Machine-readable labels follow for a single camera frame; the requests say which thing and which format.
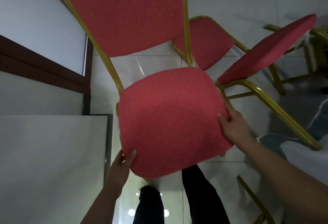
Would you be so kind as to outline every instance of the person's right hand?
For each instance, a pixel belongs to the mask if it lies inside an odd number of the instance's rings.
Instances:
[[[225,136],[237,147],[239,147],[241,142],[251,137],[250,129],[240,112],[236,111],[227,101],[224,101],[224,105],[230,115],[231,120],[226,120],[226,118],[221,114],[218,114],[217,117],[221,123]]]

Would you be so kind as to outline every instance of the person's left hand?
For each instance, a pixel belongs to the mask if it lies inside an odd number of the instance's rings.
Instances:
[[[125,158],[123,150],[120,150],[109,169],[107,184],[117,198],[120,197],[123,186],[128,180],[130,167],[136,154],[137,151],[133,150],[128,157]]]

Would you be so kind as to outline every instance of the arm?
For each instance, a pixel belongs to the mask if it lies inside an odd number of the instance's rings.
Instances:
[[[249,158],[285,206],[309,223],[328,223],[328,186],[258,143],[241,114],[225,105],[231,120],[218,115],[224,134]]]
[[[113,222],[115,203],[128,180],[130,166],[135,155],[136,150],[133,150],[127,159],[124,158],[122,150],[117,154],[109,170],[106,185],[93,202],[81,224],[109,224]]]

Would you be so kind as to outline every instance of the black pants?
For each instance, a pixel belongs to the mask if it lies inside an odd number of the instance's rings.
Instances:
[[[182,182],[193,224],[230,224],[220,197],[198,165],[182,170]],[[143,187],[139,200],[133,224],[164,224],[164,206],[157,189],[151,186]]]

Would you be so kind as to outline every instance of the red chair backrest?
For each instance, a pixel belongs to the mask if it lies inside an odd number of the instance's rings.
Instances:
[[[245,78],[270,66],[309,31],[316,21],[315,14],[307,15],[266,37],[224,72],[218,82],[225,84]]]
[[[109,57],[162,44],[184,32],[183,0],[70,0]]]

